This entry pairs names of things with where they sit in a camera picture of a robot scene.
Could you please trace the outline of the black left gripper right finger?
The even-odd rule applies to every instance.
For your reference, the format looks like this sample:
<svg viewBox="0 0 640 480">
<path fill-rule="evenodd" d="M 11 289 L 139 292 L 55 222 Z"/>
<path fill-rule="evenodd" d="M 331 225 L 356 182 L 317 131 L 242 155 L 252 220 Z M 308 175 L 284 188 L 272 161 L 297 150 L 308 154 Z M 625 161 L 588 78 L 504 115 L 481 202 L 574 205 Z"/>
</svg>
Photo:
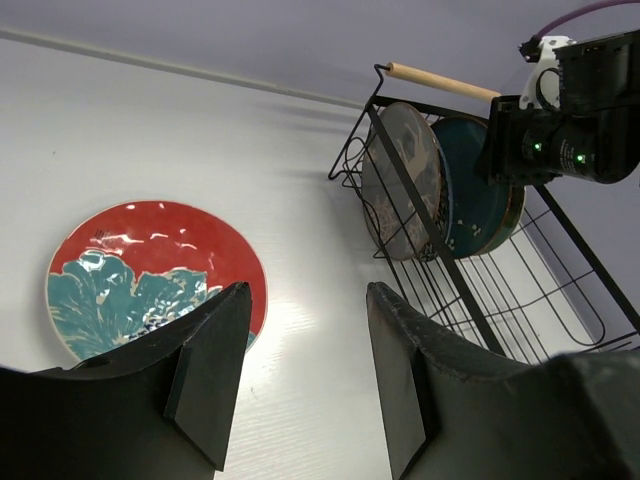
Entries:
<svg viewBox="0 0 640 480">
<path fill-rule="evenodd" d="M 439 325 L 382 282 L 366 303 L 394 478 L 638 477 L 637 352 L 527 365 Z"/>
</svg>

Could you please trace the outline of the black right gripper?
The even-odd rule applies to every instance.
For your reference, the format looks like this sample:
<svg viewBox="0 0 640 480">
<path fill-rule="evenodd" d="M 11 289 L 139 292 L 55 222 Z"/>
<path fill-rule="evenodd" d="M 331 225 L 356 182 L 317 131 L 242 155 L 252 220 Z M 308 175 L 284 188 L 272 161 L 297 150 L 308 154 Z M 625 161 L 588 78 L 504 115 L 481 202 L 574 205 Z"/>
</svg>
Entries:
<svg viewBox="0 0 640 480">
<path fill-rule="evenodd" d="M 597 181 L 598 147 L 594 118 L 522 109 L 516 96 L 496 97 L 474 173 L 489 185 L 539 186 L 561 176 Z"/>
</svg>

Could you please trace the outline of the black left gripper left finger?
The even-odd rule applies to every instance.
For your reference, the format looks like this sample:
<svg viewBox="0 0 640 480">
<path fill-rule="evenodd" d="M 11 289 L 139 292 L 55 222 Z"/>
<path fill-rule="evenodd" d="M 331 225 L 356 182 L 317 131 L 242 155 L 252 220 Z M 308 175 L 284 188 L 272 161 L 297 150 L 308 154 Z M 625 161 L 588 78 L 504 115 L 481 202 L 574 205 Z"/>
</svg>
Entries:
<svg viewBox="0 0 640 480">
<path fill-rule="evenodd" d="M 224 468 L 252 310 L 235 283 L 70 369 L 1 372 L 5 479 L 210 479 Z"/>
</svg>

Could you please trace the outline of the dark teal brown-rimmed plate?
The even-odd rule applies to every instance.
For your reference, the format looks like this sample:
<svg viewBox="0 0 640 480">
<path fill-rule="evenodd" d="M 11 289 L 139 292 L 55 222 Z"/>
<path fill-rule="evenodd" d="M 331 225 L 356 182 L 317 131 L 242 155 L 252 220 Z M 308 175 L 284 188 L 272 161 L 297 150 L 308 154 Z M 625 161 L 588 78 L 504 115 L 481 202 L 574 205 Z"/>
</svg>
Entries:
<svg viewBox="0 0 640 480">
<path fill-rule="evenodd" d="M 526 200 L 522 186 L 488 185 L 475 172 L 487 126 L 465 117 L 444 117 L 431 125 L 444 152 L 453 192 L 448 246 L 456 259 L 499 248 L 517 229 Z"/>
</svg>

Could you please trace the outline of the red floral plate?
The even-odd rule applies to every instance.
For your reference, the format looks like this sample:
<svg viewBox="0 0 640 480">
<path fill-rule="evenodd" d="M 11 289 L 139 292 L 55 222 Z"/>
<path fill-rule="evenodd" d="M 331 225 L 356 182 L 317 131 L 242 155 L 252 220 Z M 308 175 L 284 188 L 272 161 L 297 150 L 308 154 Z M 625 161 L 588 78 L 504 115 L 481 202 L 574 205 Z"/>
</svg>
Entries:
<svg viewBox="0 0 640 480">
<path fill-rule="evenodd" d="M 251 289 L 253 345 L 268 295 L 250 243 L 211 213 L 144 200 L 109 207 L 77 226 L 52 256 L 45 294 L 58 338 L 83 361 L 191 313 L 235 282 Z"/>
</svg>

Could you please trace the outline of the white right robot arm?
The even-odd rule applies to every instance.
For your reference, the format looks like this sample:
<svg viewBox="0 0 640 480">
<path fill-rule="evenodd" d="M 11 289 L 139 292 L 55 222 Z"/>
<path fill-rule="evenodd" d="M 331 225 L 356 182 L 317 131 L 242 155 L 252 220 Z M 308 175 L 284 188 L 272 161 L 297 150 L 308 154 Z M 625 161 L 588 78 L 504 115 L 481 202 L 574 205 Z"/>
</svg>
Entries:
<svg viewBox="0 0 640 480">
<path fill-rule="evenodd" d="M 639 33 L 537 34 L 519 52 L 534 68 L 521 94 L 492 100 L 476 174 L 490 185 L 627 178 L 639 165 Z"/>
</svg>

